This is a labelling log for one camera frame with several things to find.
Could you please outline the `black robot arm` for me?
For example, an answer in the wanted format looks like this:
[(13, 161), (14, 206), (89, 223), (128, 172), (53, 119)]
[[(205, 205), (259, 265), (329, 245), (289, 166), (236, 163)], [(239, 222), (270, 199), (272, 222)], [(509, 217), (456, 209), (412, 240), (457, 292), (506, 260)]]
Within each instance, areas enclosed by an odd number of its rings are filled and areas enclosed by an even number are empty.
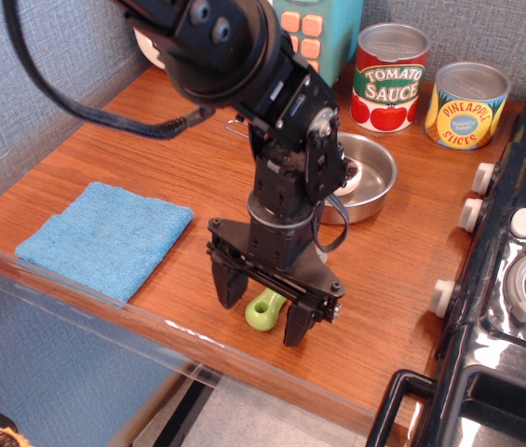
[(318, 226), (346, 180), (332, 89), (292, 49), (265, 1), (123, 1), (128, 23), (159, 49), (173, 87), (249, 124), (255, 178), (247, 223), (213, 219), (209, 255), (220, 303), (250, 280), (290, 301), (284, 343), (335, 317), (344, 285), (321, 261)]

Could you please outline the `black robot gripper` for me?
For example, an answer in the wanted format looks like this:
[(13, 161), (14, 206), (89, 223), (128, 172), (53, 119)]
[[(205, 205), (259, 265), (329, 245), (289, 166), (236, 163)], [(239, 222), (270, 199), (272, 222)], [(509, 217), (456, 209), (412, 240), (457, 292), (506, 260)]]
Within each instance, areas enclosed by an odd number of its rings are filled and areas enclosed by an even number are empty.
[[(212, 218), (208, 253), (221, 305), (232, 308), (245, 293), (249, 279), (291, 300), (283, 344), (297, 347), (318, 321), (334, 321), (345, 286), (319, 255), (335, 250), (346, 237), (343, 231), (331, 244), (320, 247), (317, 232), (321, 210), (291, 225), (249, 223)], [(305, 298), (312, 304), (303, 303)]]

